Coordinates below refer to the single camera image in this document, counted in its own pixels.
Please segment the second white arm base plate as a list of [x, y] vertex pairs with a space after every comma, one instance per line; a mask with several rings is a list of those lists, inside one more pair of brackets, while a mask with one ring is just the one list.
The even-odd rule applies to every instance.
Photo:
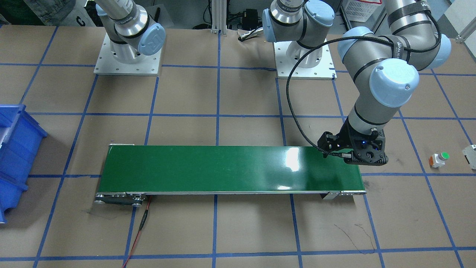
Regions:
[[153, 55], [139, 53], [129, 44], [116, 44], [106, 34], [94, 67], [97, 75], [158, 76], [162, 50]]

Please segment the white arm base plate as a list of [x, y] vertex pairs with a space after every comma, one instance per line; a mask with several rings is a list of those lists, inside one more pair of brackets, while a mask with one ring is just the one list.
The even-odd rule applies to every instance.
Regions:
[[[277, 78], [287, 79], [299, 58], [308, 52], [296, 41], [281, 41], [273, 44]], [[337, 78], [328, 45], [306, 56], [292, 74], [292, 79], [332, 80]]]

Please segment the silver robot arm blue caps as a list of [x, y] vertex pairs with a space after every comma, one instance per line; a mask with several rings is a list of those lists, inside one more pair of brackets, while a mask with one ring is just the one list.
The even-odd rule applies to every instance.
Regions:
[[389, 35], [376, 36], [359, 26], [326, 41], [334, 11], [321, 0], [274, 0], [263, 11], [268, 42], [290, 41], [287, 85], [297, 68], [319, 65], [325, 45], [337, 43], [341, 61], [357, 90], [357, 98], [338, 134], [324, 132], [315, 144], [324, 158], [382, 166], [387, 163], [384, 126], [408, 102], [419, 83], [418, 72], [441, 66], [451, 41], [442, 34], [425, 0], [384, 0]]

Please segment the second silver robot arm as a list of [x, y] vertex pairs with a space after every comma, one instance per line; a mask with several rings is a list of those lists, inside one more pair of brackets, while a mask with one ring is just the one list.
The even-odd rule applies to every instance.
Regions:
[[109, 25], [112, 40], [125, 42], [143, 55], [157, 53], [165, 43], [165, 29], [144, 7], [132, 0], [97, 0], [97, 15]]

